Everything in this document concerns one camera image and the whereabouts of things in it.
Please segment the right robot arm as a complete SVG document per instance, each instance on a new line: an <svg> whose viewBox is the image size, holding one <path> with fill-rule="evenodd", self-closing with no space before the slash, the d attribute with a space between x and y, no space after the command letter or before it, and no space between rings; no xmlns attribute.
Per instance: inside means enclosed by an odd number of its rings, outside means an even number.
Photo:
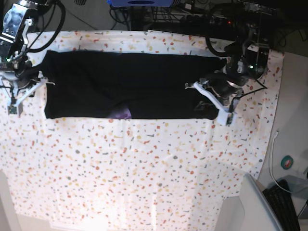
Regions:
<svg viewBox="0 0 308 231"><path fill-rule="evenodd" d="M60 22L50 40L40 48L32 46L46 30L46 27L30 44L27 34L37 23L36 20L53 6L61 10ZM48 48L61 31L66 17L66 9L59 0L20 0L14 3L5 14L3 28L0 34L0 78L9 81L10 105L16 104L16 96L20 87L18 82L24 79L28 53L38 53Z"/></svg>

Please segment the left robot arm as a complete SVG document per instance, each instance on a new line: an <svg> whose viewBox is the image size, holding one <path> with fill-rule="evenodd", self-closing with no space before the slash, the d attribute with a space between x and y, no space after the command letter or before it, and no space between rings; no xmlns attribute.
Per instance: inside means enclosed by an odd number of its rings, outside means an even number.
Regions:
<svg viewBox="0 0 308 231"><path fill-rule="evenodd" d="M223 51L218 51L206 36L208 50L217 57L229 58L229 61L220 71L207 74L194 83L186 83L185 88L196 89L210 100L218 110L217 122L221 125L234 124L235 108L247 95L244 86L250 80L259 82L268 70L269 27L262 23L262 19L272 16L273 11L256 0L240 0L217 4L206 15L206 23L210 25L214 22L214 14L221 13L227 20L227 27L236 33L236 39Z"/></svg>

